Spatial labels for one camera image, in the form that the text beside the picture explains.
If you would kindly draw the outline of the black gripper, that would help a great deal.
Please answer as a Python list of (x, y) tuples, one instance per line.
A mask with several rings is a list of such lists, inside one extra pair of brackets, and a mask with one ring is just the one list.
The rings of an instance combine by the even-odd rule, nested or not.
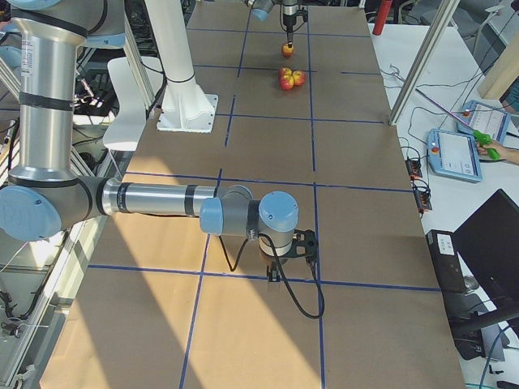
[(296, 229), (291, 243), (285, 247), (275, 247), (265, 238), (267, 257), (267, 277), (269, 282), (281, 282), (281, 266), (292, 260), (305, 260), (312, 276), (316, 275), (319, 243), (313, 230)]
[(282, 0), (281, 1), (281, 23), (287, 35), (287, 46), (293, 47), (293, 32), (297, 28), (298, 18), (302, 24), (308, 21), (308, 12), (302, 1)]

